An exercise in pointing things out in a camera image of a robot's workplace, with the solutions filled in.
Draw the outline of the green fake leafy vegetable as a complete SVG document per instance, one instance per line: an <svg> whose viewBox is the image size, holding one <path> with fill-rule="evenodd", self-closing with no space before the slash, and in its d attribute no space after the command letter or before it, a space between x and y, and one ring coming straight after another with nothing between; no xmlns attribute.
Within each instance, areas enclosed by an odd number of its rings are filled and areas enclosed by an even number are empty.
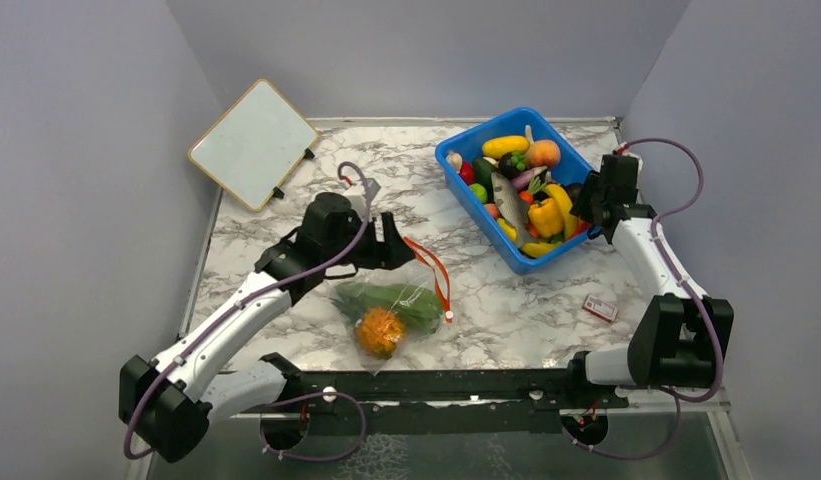
<svg viewBox="0 0 821 480"><path fill-rule="evenodd" d="M411 329L426 334L434 333L445 319L439 297L428 288L411 284L344 282L334 288L331 301L349 320L361 320L368 309L383 307Z"/></svg>

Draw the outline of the beige fake garlic bulb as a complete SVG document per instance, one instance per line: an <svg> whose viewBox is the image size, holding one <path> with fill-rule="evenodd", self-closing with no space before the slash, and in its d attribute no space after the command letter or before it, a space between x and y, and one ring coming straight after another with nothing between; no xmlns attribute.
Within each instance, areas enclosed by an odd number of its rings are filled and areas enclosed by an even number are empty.
<svg viewBox="0 0 821 480"><path fill-rule="evenodd" d="M462 156L454 151L449 151L445 156L447 164L456 172L459 172L463 165Z"/></svg>

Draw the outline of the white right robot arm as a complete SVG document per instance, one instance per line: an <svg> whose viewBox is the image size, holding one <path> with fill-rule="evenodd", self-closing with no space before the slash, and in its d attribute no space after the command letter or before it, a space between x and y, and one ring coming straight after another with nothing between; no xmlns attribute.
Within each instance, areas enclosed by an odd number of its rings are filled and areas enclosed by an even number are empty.
<svg viewBox="0 0 821 480"><path fill-rule="evenodd" d="M648 305L630 342L569 361L565 398L586 407L604 386L705 388L721 384L734 310L692 280L654 209L638 200L640 161L606 154L588 174L573 213L622 255Z"/></svg>

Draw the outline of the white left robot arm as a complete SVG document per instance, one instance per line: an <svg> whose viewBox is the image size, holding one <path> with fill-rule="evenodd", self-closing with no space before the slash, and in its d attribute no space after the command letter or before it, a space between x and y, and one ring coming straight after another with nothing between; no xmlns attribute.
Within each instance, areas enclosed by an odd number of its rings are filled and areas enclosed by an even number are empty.
<svg viewBox="0 0 821 480"><path fill-rule="evenodd" d="M377 228L365 200L361 209L344 195L319 193L302 223L267 248L232 296L198 329L150 360L135 355L119 373L118 417L127 427L126 458L135 436L173 463L195 449L211 424L266 401L292 408L302 391L301 370L278 353L256 366L223 373L229 360L265 325L284 314L328 279L327 269L395 270L415 254L392 213Z"/></svg>

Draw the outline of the orange fake pineapple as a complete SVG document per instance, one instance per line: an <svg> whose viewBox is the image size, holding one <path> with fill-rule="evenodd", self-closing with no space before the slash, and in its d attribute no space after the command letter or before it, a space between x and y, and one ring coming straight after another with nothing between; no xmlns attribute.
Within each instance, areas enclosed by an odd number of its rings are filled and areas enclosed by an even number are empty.
<svg viewBox="0 0 821 480"><path fill-rule="evenodd" d="M354 328L361 349L378 359L391 358L407 333L405 323L393 311L383 307L368 309Z"/></svg>

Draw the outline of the yellow fake banana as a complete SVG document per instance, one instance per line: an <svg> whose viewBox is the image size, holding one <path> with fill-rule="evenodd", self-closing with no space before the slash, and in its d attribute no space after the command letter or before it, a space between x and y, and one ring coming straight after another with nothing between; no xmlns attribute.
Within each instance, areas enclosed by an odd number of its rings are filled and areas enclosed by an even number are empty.
<svg viewBox="0 0 821 480"><path fill-rule="evenodd" d="M571 214L573 202L566 190L559 184L548 184L543 187L543 191L549 198L553 199L560 208L564 222L564 238L569 239L578 228L578 218Z"/></svg>

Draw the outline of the clear zip top bag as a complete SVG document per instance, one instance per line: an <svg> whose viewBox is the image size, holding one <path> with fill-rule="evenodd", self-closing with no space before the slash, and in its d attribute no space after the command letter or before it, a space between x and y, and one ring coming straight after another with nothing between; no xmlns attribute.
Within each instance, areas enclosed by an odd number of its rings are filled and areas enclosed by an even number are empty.
<svg viewBox="0 0 821 480"><path fill-rule="evenodd" d="M372 375L455 318L446 265L419 242L403 241L411 252L408 263L344 280L330 292L362 369Z"/></svg>

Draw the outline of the yellow fake squash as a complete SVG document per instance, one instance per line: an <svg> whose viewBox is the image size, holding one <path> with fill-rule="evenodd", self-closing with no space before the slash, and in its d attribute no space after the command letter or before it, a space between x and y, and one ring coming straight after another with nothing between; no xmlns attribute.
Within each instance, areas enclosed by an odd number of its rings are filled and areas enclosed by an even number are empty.
<svg viewBox="0 0 821 480"><path fill-rule="evenodd" d="M522 135L508 135L487 140L481 147L486 157L500 159L508 153L524 153L530 147L530 141Z"/></svg>

